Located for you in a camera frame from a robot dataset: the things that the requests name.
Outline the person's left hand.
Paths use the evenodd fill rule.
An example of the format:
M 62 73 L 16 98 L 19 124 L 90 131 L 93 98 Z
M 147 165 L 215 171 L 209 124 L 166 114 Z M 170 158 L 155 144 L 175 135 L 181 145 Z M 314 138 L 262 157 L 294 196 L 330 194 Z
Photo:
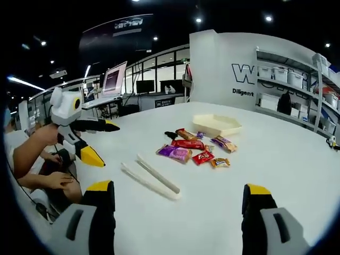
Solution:
M 35 134 L 47 146 L 53 146 L 59 143 L 60 134 L 56 124 L 48 124 L 39 128 Z

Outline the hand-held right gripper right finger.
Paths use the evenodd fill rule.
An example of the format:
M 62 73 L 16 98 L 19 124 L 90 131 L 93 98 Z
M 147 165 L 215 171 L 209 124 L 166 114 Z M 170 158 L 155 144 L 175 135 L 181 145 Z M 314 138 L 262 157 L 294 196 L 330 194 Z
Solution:
M 243 254 L 306 254 L 310 250 L 302 225 L 287 209 L 277 207 L 263 186 L 244 186 L 242 217 Z

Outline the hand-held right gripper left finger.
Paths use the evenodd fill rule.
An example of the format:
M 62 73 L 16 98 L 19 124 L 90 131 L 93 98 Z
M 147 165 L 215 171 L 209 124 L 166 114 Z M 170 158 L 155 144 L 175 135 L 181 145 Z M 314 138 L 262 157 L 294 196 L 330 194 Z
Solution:
M 111 180 L 89 186 L 52 225 L 51 254 L 114 254 L 115 190 Z

